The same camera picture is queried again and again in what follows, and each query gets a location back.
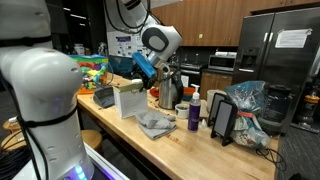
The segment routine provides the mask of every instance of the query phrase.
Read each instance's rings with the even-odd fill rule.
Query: refrigerator door
[[[243,19],[232,84],[257,80],[274,13]]]
[[[293,99],[287,116],[282,122],[282,133],[286,133],[294,117],[308,73],[319,48],[319,22],[320,8],[276,13],[274,17],[270,33],[273,35],[272,40],[267,45],[258,79],[269,84],[292,88]],[[304,35],[301,33],[306,33],[305,43],[303,42]]]

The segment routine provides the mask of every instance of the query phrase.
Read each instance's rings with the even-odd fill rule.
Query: electric kettle
[[[162,72],[159,84],[159,106],[163,109],[174,109],[183,96],[183,85],[180,74]]]

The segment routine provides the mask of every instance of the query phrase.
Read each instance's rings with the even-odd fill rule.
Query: white box
[[[148,110],[147,91],[140,91],[142,87],[142,82],[113,86],[114,103],[121,118],[127,118]]]

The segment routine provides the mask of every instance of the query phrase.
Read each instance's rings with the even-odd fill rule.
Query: microwave
[[[233,72],[236,56],[235,52],[216,52],[209,56],[208,68]]]

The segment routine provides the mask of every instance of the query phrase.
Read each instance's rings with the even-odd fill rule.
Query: gray cloth
[[[175,116],[165,115],[159,111],[149,110],[136,114],[135,117],[140,129],[152,140],[177,129],[177,126],[171,122],[175,120]]]

